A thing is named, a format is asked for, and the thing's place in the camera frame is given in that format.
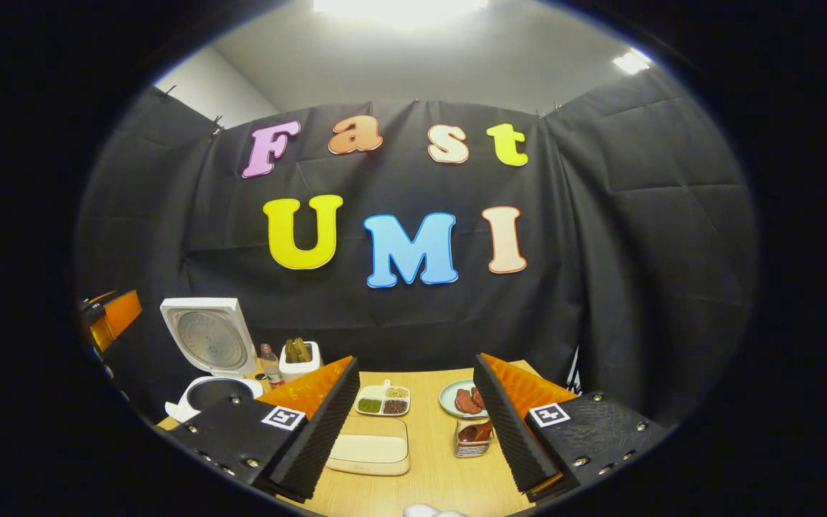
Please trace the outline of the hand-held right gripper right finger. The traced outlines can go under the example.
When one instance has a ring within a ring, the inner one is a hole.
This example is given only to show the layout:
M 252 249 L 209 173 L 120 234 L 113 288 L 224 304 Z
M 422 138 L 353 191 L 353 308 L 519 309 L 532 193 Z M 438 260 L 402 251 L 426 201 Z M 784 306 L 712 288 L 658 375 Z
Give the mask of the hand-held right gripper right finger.
M 532 503 L 616 475 L 670 433 L 608 393 L 576 395 L 486 353 L 472 378 L 515 485 Z

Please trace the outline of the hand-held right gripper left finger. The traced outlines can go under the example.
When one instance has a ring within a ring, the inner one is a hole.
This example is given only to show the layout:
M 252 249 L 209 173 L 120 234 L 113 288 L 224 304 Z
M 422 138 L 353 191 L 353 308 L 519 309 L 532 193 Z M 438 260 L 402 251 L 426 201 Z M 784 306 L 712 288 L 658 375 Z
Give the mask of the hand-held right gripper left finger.
M 347 356 L 265 395 L 219 401 L 168 432 L 180 449 L 256 490 L 313 497 L 359 390 Z

